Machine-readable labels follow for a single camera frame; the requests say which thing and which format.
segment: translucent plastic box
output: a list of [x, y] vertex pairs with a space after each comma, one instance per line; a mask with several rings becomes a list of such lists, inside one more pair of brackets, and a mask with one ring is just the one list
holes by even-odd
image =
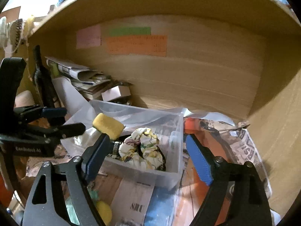
[[[66, 124], [82, 122], [86, 129], [89, 129], [92, 127], [92, 121], [99, 113], [104, 113], [123, 123], [125, 129], [122, 135], [130, 134], [139, 127], [151, 128], [153, 133], [157, 134], [160, 140], [159, 147], [166, 158], [166, 171], [143, 171], [130, 164], [106, 157], [101, 167], [102, 171], [168, 189], [177, 184], [183, 171], [183, 115], [181, 113], [91, 100], [89, 105], [75, 113]], [[61, 141], [72, 156], [82, 155], [84, 152], [82, 147], [74, 145], [70, 139]]]

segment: orange sticky note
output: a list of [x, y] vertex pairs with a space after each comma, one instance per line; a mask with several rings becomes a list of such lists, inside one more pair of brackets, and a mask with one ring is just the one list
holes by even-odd
[[109, 54], [142, 54], [166, 57], [166, 35], [129, 35], [107, 37], [106, 50]]
[[76, 32], [76, 49], [98, 47], [100, 45], [100, 24]]

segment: blue rubber pad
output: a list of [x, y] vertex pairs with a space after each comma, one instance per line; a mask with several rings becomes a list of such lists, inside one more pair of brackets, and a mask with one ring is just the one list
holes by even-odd
[[213, 182], [210, 166], [190, 135], [186, 137], [186, 149], [200, 180], [210, 186]]

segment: sticky note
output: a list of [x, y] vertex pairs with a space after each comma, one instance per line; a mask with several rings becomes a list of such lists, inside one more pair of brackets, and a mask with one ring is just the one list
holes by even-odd
[[129, 35], [107, 37], [106, 51], [109, 54], [142, 54], [166, 57], [166, 35]]
[[109, 30], [109, 36], [150, 35], [150, 27], [120, 27]]
[[76, 32], [76, 49], [98, 47], [100, 45], [100, 24]]

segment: clear plastic bin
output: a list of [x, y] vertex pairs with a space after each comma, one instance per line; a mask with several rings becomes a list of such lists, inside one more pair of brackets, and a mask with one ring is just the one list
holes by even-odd
[[[157, 134], [159, 147], [166, 158], [166, 171], [140, 170], [130, 164], [106, 157], [101, 170], [137, 182], [155, 184], [172, 189], [182, 176], [183, 161], [183, 115], [133, 106], [119, 105], [99, 100], [91, 100], [75, 113], [66, 124], [82, 122], [86, 129], [99, 113], [113, 117], [126, 127], [122, 133], [130, 134], [139, 127], [149, 127]], [[72, 156], [82, 155], [84, 149], [74, 145], [70, 139], [61, 140], [62, 145]]]

